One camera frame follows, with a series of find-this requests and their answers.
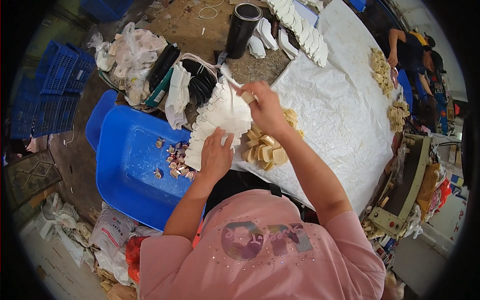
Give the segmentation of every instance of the pink fabric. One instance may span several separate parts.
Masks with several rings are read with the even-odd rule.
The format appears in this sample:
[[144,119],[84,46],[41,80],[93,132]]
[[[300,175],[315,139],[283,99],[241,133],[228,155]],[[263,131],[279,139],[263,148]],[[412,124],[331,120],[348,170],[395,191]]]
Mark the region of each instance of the pink fabric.
[[217,205],[195,250],[180,236],[145,239],[140,298],[380,299],[385,267],[353,211],[325,227],[296,206],[252,190]]

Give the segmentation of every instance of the red plastic bag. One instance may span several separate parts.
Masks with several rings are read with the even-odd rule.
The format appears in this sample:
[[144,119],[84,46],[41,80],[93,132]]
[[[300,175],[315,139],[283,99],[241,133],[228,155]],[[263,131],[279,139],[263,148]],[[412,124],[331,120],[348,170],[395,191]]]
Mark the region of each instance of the red plastic bag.
[[140,284],[140,245],[148,237],[132,237],[126,246],[125,261],[128,263],[128,276]]
[[447,196],[452,193],[452,189],[450,188],[450,181],[448,179],[445,179],[445,181],[442,182],[440,185],[440,191],[442,192],[442,196],[440,198],[440,205],[438,208],[442,208],[442,206],[447,202]]

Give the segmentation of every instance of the blue plastic crate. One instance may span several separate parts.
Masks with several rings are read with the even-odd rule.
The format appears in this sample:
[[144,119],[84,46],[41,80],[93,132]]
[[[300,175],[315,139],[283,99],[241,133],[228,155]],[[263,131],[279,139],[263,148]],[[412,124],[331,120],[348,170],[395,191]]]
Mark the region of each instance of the blue plastic crate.
[[74,50],[51,40],[35,73],[40,93],[63,94],[77,60]]
[[75,47],[75,45],[71,43],[67,43],[66,46],[78,53],[79,56],[73,67],[73,71],[70,74],[67,85],[65,86],[65,92],[80,94],[84,91],[85,84],[96,66],[95,59],[93,56],[82,49]]
[[35,113],[32,130],[32,136],[34,138],[53,133],[55,130],[55,123],[57,121],[61,99],[61,95],[40,95],[40,103],[38,104]]
[[119,20],[133,0],[81,0],[80,6],[102,23]]
[[[156,147],[157,139],[166,142]],[[105,116],[96,148],[96,185],[102,198],[122,213],[163,230],[173,209],[190,186],[184,176],[173,178],[168,146],[190,139],[190,132],[126,105]],[[154,175],[156,168],[163,178]]]
[[93,108],[90,118],[88,118],[85,126],[85,137],[95,152],[100,140],[103,119],[108,111],[115,106],[117,95],[118,93],[115,90],[106,91]]
[[39,101],[40,93],[35,80],[24,76],[20,81],[12,108],[10,127],[10,137],[12,139],[28,139],[30,137]]
[[53,133],[72,130],[73,118],[75,117],[79,99],[79,94],[64,93],[61,96],[59,112]]

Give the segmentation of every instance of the woman's arm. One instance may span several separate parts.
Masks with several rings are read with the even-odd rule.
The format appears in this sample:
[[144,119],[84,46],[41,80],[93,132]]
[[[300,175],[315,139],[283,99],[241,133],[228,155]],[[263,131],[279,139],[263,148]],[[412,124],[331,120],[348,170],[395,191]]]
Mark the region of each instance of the woman's arm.
[[183,236],[193,242],[197,233],[202,211],[213,186],[227,173],[232,166],[233,152],[230,149],[233,134],[229,134],[225,144],[220,141],[225,130],[219,127],[207,137],[202,149],[202,170],[185,195],[173,210],[165,224],[163,235]]
[[317,212],[320,224],[325,225],[333,217],[352,210],[340,181],[287,123],[278,95],[268,84],[248,83],[242,90],[257,96],[258,101],[250,103],[252,118],[263,131],[272,135],[284,147],[305,195]]

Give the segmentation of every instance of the white cutout pieces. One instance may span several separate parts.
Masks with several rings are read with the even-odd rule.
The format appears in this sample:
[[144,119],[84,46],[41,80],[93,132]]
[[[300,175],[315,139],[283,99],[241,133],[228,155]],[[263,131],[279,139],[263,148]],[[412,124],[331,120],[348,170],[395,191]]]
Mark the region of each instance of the white cutout pieces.
[[[283,26],[290,29],[295,34],[301,48],[307,56],[313,60],[317,65],[324,67],[328,57],[328,47],[324,42],[323,36],[314,27],[318,16],[316,16],[308,8],[302,6],[296,0],[266,0],[270,11],[277,16]],[[305,0],[308,4],[316,6],[319,10],[323,9],[323,2],[318,0]],[[297,8],[304,8],[308,11],[297,11]],[[281,32],[278,35],[278,43],[280,47],[286,52],[290,59],[293,59],[294,55],[287,44],[288,36],[282,37]]]
[[252,54],[257,59],[265,58],[265,48],[262,40],[256,36],[251,36],[248,40],[248,49],[250,54]]
[[260,19],[253,35],[258,37],[267,49],[278,50],[278,44],[272,36],[272,26],[265,18]]
[[283,28],[278,30],[278,45],[283,51],[285,51],[291,60],[297,57],[299,54],[299,51],[288,41],[287,31]]
[[181,61],[173,66],[170,89],[165,102],[165,115],[172,129],[181,129],[182,125],[187,123],[184,110],[190,101],[188,91],[190,77],[191,74],[183,67]]
[[253,120],[248,104],[237,96],[224,77],[215,86],[212,97],[197,111],[199,115],[192,125],[190,144],[185,151],[185,164],[200,171],[205,139],[213,134],[216,127],[226,131],[221,139],[222,145],[229,133],[234,134],[231,148],[235,151],[235,146],[240,145],[242,134],[250,129]]

